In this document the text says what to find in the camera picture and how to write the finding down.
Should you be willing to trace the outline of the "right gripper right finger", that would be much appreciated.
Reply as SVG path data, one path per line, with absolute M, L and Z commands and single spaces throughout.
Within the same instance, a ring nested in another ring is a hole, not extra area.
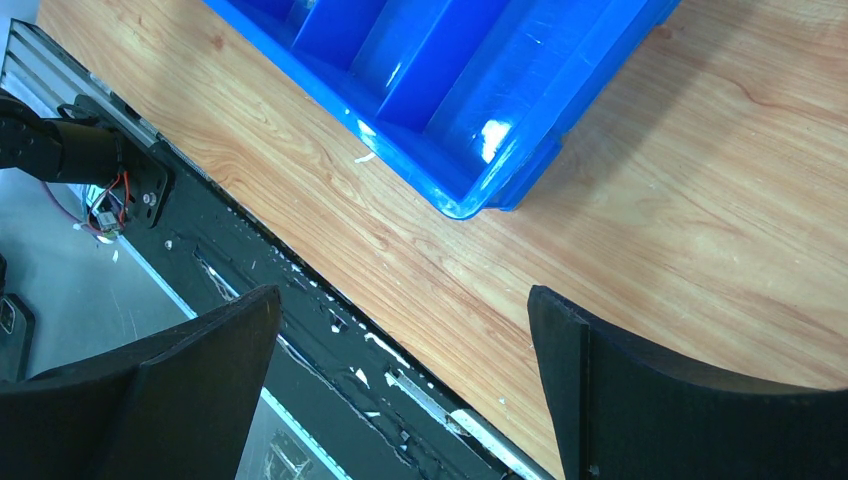
M 541 285 L 532 341 L 569 479 L 843 479 L 847 393 L 726 370 Z

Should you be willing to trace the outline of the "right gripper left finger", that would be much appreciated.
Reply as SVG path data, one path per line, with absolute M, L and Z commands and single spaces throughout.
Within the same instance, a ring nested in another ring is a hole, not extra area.
M 5 479 L 232 479 L 282 321 L 274 285 L 1 387 Z

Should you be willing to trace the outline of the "blue plastic divided bin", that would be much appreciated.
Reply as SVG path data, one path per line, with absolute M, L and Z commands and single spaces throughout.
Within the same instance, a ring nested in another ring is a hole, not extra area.
M 448 218 L 515 209 L 672 1 L 213 1 Z

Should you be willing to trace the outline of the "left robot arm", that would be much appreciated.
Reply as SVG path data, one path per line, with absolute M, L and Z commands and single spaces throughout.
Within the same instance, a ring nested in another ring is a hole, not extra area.
M 165 205 L 171 171 L 155 148 L 122 131 L 79 95 L 43 118 L 22 100 L 1 92 L 1 167 L 19 169 L 47 183 L 88 184 L 117 193 L 118 217 L 145 228 L 156 225 Z

